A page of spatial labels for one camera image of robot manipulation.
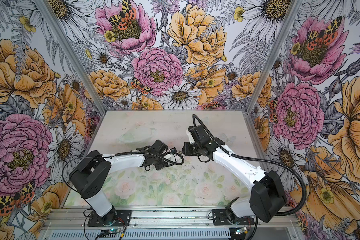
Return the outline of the white remote control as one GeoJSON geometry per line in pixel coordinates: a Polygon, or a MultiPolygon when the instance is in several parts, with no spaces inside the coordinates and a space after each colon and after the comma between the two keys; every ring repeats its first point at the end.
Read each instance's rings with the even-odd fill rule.
{"type": "Polygon", "coordinates": [[[182,162],[181,157],[179,157],[178,154],[175,153],[168,153],[163,156],[163,158],[165,158],[165,162],[170,165],[180,164],[182,162]]]}

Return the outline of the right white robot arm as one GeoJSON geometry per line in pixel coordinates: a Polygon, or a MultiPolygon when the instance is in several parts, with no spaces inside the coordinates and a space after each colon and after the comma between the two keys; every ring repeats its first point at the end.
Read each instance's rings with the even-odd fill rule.
{"type": "Polygon", "coordinates": [[[226,206],[231,223],[249,216],[268,223],[286,204],[283,185],[276,172],[266,172],[260,166],[236,157],[223,141],[213,139],[201,125],[188,127],[187,135],[189,141],[182,148],[185,156],[207,157],[229,170],[251,191],[249,197],[235,198],[226,206]]]}

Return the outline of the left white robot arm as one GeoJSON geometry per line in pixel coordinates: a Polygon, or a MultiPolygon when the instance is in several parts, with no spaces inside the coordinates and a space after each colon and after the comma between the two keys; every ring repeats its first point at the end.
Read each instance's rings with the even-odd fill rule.
{"type": "Polygon", "coordinates": [[[108,215],[113,205],[103,191],[103,185],[109,174],[129,168],[154,166],[156,170],[173,166],[177,150],[169,149],[162,141],[157,140],[152,146],[117,154],[101,154],[91,151],[71,171],[69,180],[99,217],[108,215]]]}

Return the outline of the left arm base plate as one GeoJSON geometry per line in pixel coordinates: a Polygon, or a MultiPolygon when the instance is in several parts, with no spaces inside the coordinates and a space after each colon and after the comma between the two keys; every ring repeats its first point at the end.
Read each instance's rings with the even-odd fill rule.
{"type": "Polygon", "coordinates": [[[130,225],[131,210],[110,210],[100,217],[94,210],[91,212],[88,227],[128,227],[130,225]]]}

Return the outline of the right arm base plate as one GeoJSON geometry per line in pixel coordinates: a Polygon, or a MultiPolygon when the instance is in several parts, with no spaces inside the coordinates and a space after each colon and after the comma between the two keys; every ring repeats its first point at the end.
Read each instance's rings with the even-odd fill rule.
{"type": "Polygon", "coordinates": [[[213,209],[212,221],[215,226],[252,226],[255,219],[251,217],[236,217],[233,212],[226,209],[213,209]]]}

